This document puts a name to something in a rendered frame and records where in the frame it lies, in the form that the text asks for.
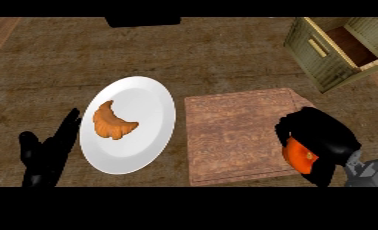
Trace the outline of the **black appliance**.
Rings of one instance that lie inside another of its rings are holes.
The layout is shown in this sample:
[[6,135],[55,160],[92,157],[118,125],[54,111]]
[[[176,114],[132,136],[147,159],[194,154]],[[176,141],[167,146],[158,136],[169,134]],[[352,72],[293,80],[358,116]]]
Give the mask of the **black appliance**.
[[169,18],[105,18],[108,25],[113,28],[123,27],[141,27],[141,26],[161,26],[161,25],[176,25],[180,23],[179,17]]

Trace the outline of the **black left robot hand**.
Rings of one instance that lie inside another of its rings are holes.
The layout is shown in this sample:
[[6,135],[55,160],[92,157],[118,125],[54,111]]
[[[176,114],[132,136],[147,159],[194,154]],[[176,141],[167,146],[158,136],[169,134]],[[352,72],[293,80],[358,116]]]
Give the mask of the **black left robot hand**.
[[62,120],[55,135],[45,142],[31,131],[20,134],[21,161],[25,166],[24,187],[56,186],[77,141],[80,125],[80,110],[74,108]]

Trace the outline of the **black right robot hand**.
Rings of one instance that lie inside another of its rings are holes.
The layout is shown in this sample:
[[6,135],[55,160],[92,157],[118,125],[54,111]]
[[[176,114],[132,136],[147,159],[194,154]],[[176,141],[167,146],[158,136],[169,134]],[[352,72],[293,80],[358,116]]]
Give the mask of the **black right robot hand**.
[[336,166],[346,166],[362,147],[352,130],[319,109],[303,107],[279,119],[275,132],[282,146],[293,137],[318,156],[312,171],[303,177],[318,187],[328,187]]

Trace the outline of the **orange squash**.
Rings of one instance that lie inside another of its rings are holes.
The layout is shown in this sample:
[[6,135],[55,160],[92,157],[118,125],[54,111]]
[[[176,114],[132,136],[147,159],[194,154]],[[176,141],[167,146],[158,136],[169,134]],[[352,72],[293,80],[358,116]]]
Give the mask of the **orange squash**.
[[305,147],[305,145],[290,137],[287,146],[282,148],[284,159],[291,167],[302,173],[310,174],[319,156]]

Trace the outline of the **brown wooden cutting board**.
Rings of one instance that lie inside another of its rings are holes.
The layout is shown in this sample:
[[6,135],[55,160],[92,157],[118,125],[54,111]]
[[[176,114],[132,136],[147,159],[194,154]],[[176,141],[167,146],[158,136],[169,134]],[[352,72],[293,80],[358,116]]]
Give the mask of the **brown wooden cutting board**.
[[189,183],[206,186],[294,175],[275,125],[312,105],[290,88],[188,97]]

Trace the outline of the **golden brown croissant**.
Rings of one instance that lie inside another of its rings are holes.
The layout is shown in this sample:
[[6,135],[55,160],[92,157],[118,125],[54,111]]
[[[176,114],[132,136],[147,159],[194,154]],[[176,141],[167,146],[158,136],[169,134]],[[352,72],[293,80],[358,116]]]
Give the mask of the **golden brown croissant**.
[[95,132],[102,138],[120,140],[139,127],[138,122],[127,122],[113,111],[114,101],[107,101],[93,114]]

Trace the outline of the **white oval plate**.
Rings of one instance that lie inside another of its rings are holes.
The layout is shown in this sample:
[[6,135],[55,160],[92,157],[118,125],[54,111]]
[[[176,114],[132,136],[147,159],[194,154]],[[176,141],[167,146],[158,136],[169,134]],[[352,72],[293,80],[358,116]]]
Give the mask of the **white oval plate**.
[[93,98],[80,127],[80,146],[92,166],[108,174],[142,169],[161,154],[175,130],[172,94],[154,79],[116,81]]

